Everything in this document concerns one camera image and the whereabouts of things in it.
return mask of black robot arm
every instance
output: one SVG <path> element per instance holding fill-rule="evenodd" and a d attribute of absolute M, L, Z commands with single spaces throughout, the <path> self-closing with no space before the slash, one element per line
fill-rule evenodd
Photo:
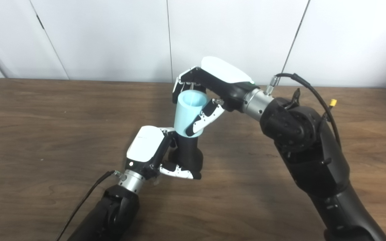
<path fill-rule="evenodd" d="M 188 89 L 186 85 L 200 85 L 202 91 L 209 89 L 219 95 L 223 109 L 237 110 L 256 119 L 263 134 L 274 140 L 297 186 L 311 198 L 326 225 L 326 241 L 386 241 L 386 235 L 351 186 L 349 165 L 341 150 L 337 126 L 321 96 L 296 74 L 274 76 L 263 91 L 239 71 L 224 61 L 206 57 L 201 67 L 193 67 L 178 76 L 173 101 L 179 92 Z M 326 113 L 320 115 L 310 107 L 301 106 L 299 89 L 291 100 L 272 97 L 271 92 L 280 77 L 290 77 L 311 90 Z M 196 124 L 207 116 L 203 111 Z"/>
<path fill-rule="evenodd" d="M 260 119 L 297 186 L 311 198 L 326 241 L 386 241 L 349 181 L 349 166 L 326 118 L 305 106 L 275 99 Z"/>

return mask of black cylinder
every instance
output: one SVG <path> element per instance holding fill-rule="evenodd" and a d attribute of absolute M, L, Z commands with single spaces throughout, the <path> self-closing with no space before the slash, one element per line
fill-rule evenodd
<path fill-rule="evenodd" d="M 138 209 L 138 195 L 122 186 L 111 186 L 68 241 L 119 241 Z"/>
<path fill-rule="evenodd" d="M 194 179 L 200 179 L 203 154 L 197 147 L 198 137 L 178 136 L 177 148 L 170 155 L 170 162 L 178 164 L 181 170 L 188 170 Z"/>
<path fill-rule="evenodd" d="M 327 241 L 386 241 L 386 235 L 367 212 L 351 184 L 341 193 L 329 198 L 310 197 L 326 224 Z"/>

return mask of wooden table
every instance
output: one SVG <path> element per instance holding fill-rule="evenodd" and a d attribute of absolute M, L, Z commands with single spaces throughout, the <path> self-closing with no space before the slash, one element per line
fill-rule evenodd
<path fill-rule="evenodd" d="M 143 125 L 173 125 L 172 84 L 0 79 L 0 240 L 54 240 L 105 171 L 124 166 Z M 291 97 L 294 87 L 277 87 Z M 317 88 L 336 98 L 351 180 L 386 232 L 386 89 Z M 302 105 L 320 109 L 302 89 Z M 202 180 L 146 184 L 126 240 L 323 240 L 323 223 L 272 141 L 248 116 L 224 113 L 199 138 Z M 114 184 L 106 180 L 66 239 Z"/>

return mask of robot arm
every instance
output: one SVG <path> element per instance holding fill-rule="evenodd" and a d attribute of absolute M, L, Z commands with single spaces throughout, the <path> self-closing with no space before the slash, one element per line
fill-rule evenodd
<path fill-rule="evenodd" d="M 125 172 L 118 184 L 107 188 L 68 241 L 120 240 L 138 212 L 142 185 L 159 175 L 162 159 L 175 134 L 173 128 L 143 126 L 127 151 Z"/>
<path fill-rule="evenodd" d="M 185 84 L 193 83 L 219 95 L 223 109 L 237 110 L 256 119 L 263 134 L 274 140 L 297 186 L 314 203 L 327 227 L 324 232 L 327 241 L 386 241 L 382 229 L 350 184 L 348 163 L 331 133 L 327 116 L 301 106 L 299 89 L 291 100 L 270 95 L 280 76 L 306 82 L 296 74 L 279 74 L 263 91 L 230 64 L 205 57 L 201 67 L 193 67 L 178 76 L 173 100 L 178 91 L 187 89 Z M 196 121 L 204 114 L 205 109 Z"/>

